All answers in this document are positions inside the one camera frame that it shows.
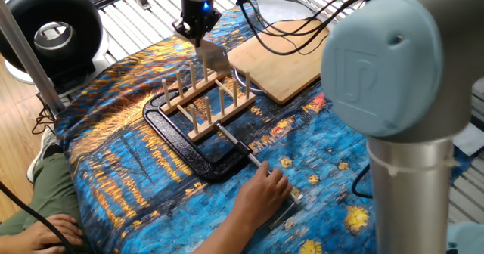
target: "person's fingers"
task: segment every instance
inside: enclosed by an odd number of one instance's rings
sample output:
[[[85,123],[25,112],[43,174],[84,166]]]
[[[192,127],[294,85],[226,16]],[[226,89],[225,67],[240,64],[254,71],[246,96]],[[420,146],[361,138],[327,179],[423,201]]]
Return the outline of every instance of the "person's fingers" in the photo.
[[[279,168],[274,168],[268,178],[272,183],[277,184],[281,180],[282,175],[282,171]]]
[[[75,234],[82,236],[82,231],[80,228],[75,226],[73,223],[65,220],[53,220],[51,221],[51,224],[53,224],[55,227],[64,227],[68,228],[71,231],[73,231]]]
[[[282,178],[279,180],[278,184],[275,186],[278,193],[283,194],[284,190],[286,190],[288,183],[289,181],[287,180],[287,176],[283,175]]]
[[[77,224],[77,221],[74,219],[74,217],[70,216],[70,215],[66,215],[66,214],[58,214],[58,215],[51,215],[49,217],[47,217],[47,220],[65,220],[65,221],[69,221],[73,224]]]
[[[82,239],[78,236],[71,236],[68,234],[62,234],[66,239],[69,241],[71,245],[74,246],[81,246],[82,245]],[[48,232],[46,235],[44,235],[40,243],[43,245],[48,245],[48,244],[56,244],[56,243],[61,243],[61,239],[57,237],[53,232]]]
[[[261,166],[257,169],[255,176],[265,178],[267,176],[267,172],[269,171],[269,163],[264,161]]]
[[[286,198],[289,197],[290,192],[293,190],[293,185],[291,183],[287,183],[286,188],[284,189],[284,192],[282,192],[282,199],[285,200]]]
[[[74,231],[71,231],[69,228],[61,227],[61,226],[56,226],[58,231],[60,231],[63,235],[70,235],[74,237],[80,237],[78,234],[75,234]]]
[[[66,248],[63,246],[53,246],[43,250],[34,251],[34,254],[60,254],[65,253]]]

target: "black desk fan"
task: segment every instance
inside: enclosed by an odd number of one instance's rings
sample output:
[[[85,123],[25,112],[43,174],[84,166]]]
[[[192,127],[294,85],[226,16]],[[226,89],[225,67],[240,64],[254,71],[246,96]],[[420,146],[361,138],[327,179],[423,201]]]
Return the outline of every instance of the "black desk fan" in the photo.
[[[95,71],[92,58],[101,45],[103,27],[89,0],[6,0],[5,3],[58,94],[82,83]],[[48,24],[57,24],[64,31],[49,40],[40,32]],[[25,71],[2,34],[0,52],[11,65]]]

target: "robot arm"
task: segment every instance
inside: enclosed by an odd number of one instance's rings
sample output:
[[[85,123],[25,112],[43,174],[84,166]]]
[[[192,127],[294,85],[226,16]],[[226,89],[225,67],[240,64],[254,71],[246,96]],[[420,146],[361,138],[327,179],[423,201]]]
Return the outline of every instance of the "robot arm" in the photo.
[[[452,138],[484,76],[484,0],[372,0],[324,48],[333,110],[368,136],[377,251],[446,248]]]
[[[213,7],[213,0],[181,0],[181,19],[172,25],[179,34],[199,47],[205,33],[212,30],[221,16]]]

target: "table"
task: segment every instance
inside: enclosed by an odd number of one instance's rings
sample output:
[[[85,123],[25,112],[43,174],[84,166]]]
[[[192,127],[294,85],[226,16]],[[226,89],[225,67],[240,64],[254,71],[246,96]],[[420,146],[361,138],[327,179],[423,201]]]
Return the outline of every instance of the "table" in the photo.
[[[206,38],[230,50],[249,37],[235,8]],[[165,39],[107,68],[57,118],[82,223],[98,253],[190,253],[225,219],[238,189],[256,171],[248,165],[225,183],[207,184],[144,121],[142,108],[162,91],[161,80],[174,83],[175,72],[186,73],[193,58],[189,43]],[[202,77],[199,63],[197,74]],[[194,105],[203,120],[202,101]],[[227,126],[304,194],[299,210],[273,231],[259,229],[245,253],[375,252],[372,202],[350,193],[368,164],[365,138],[331,106],[316,82],[282,107],[258,96]],[[183,132],[192,130],[183,116],[172,120]],[[215,134],[200,148],[218,157],[228,146]],[[456,156],[462,168],[454,177],[470,163],[458,151]],[[360,191],[369,190],[365,178]]]

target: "wooden floor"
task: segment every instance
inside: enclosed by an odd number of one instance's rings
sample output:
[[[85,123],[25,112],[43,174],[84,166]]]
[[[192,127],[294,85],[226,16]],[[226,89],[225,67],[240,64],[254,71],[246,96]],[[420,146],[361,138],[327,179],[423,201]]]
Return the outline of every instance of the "wooden floor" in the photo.
[[[34,86],[15,80],[0,56],[0,181],[25,203],[32,198],[32,185],[26,178],[26,170],[39,152],[41,138],[30,132],[41,109]],[[18,210],[0,192],[0,221]]]

